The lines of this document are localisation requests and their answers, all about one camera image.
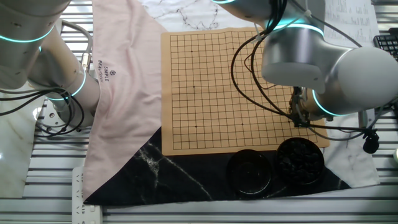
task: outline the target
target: keyboard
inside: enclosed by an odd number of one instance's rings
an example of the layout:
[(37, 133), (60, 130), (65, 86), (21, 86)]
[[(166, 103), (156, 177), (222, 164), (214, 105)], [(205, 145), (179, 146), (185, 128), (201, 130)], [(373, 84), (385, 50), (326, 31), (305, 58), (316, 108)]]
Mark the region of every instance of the keyboard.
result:
[(374, 46), (389, 52), (398, 62), (398, 36), (378, 35), (373, 39)]

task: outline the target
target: pink cloth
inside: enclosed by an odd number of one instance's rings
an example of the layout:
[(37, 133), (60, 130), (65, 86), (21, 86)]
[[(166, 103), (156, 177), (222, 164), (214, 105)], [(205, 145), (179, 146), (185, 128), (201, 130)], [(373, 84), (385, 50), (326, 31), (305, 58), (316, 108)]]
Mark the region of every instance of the pink cloth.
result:
[(166, 31), (137, 0), (94, 0), (93, 18), (101, 96), (85, 161), (84, 199), (160, 128), (160, 35)]

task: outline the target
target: black bowl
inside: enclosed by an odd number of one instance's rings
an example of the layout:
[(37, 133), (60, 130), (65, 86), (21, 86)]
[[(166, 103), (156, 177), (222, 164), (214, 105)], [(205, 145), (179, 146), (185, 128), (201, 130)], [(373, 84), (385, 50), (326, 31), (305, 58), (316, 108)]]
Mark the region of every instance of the black bowl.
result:
[(277, 150), (275, 169), (289, 184), (313, 185), (323, 177), (325, 160), (319, 147), (310, 140), (290, 138)]
[(226, 177), (231, 188), (247, 197), (259, 197), (271, 184), (272, 168), (260, 152), (245, 149), (228, 162)]

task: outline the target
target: gray robot arm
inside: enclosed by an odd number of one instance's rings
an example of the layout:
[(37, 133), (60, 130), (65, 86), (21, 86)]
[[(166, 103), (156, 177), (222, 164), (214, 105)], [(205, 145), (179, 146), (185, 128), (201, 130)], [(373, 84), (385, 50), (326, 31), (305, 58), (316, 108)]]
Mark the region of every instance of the gray robot arm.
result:
[[(214, 2), (263, 28), (271, 15), (270, 1)], [(396, 61), (381, 49), (328, 44), (323, 24), (312, 17), (302, 18), (306, 4), (314, 16), (325, 18), (325, 1), (289, 0), (277, 27), (301, 19), (265, 39), (262, 77), (278, 85), (302, 87), (299, 106), (310, 119), (341, 116), (391, 101), (398, 93)]]
[[(28, 81), (35, 88), (64, 88), (84, 109), (82, 126), (92, 125), (100, 88), (88, 74), (89, 54), (81, 64), (54, 28), (55, 21), (70, 0), (0, 1), (0, 88), (16, 89)], [(47, 97), (66, 122), (69, 111), (63, 98)], [(81, 120), (81, 111), (71, 102), (72, 126)]]

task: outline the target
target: metal rail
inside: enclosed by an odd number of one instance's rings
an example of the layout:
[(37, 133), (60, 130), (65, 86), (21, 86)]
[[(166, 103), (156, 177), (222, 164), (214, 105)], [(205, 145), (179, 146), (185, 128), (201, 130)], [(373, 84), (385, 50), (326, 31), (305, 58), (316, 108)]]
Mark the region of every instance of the metal rail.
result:
[[(381, 32), (398, 27), (398, 1), (377, 1)], [(91, 1), (72, 1), (62, 19), (93, 32)], [(67, 27), (62, 37), (80, 58), (86, 38)], [(134, 208), (104, 208), (104, 223), (391, 223), (398, 222), (397, 121), (388, 113), (378, 122), (381, 149), (373, 156), (381, 185), (295, 198), (254, 202), (200, 202)], [(0, 199), (0, 223), (71, 223), (72, 169), (82, 166), (88, 138), (37, 138), (22, 199)]]

